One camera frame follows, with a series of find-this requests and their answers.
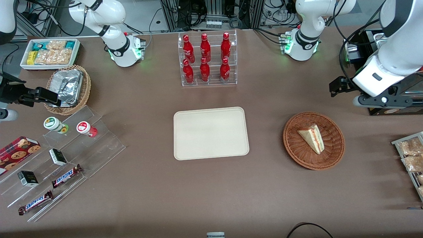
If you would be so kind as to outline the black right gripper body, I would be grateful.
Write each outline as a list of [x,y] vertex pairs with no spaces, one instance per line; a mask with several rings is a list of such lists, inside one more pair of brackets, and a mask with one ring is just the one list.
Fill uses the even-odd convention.
[[24,80],[20,80],[8,73],[1,73],[2,77],[0,85],[0,101],[6,104],[12,104],[17,101],[21,96],[27,93]]

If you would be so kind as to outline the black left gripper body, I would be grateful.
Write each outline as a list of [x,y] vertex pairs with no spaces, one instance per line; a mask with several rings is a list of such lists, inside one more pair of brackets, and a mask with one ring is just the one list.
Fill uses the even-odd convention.
[[406,77],[393,84],[380,95],[371,97],[363,93],[358,96],[358,107],[403,109],[422,107],[423,77]]

